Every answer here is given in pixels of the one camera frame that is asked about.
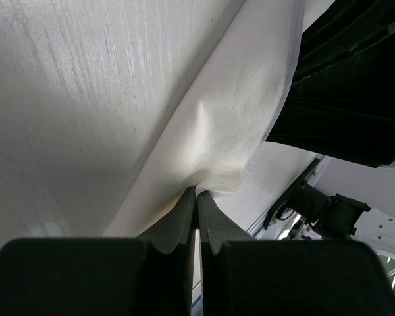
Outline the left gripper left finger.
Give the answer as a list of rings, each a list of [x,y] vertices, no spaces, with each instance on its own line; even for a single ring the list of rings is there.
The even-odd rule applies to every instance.
[[[0,249],[0,315],[189,315],[194,207],[186,189],[135,238],[20,238]]]

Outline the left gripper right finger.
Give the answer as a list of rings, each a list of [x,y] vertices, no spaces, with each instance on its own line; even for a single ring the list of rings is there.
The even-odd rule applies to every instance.
[[[205,315],[395,315],[373,250],[355,241],[256,240],[209,192],[196,201]]]

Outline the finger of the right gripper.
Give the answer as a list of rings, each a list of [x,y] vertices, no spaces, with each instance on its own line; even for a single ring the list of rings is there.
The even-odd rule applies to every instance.
[[[395,1],[335,1],[302,34],[276,142],[395,167]]]

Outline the white paper napkin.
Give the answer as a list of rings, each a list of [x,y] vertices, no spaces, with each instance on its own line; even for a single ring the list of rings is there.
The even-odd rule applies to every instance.
[[[329,1],[246,1],[166,125],[106,236],[137,236],[188,186],[244,229],[313,160],[269,143],[303,32]]]

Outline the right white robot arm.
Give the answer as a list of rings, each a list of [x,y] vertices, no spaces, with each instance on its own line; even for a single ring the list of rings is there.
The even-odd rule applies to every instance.
[[[298,65],[270,142],[365,165],[395,166],[395,1],[335,1],[302,35]],[[264,227],[287,209],[326,239],[395,258],[395,217],[299,176]]]

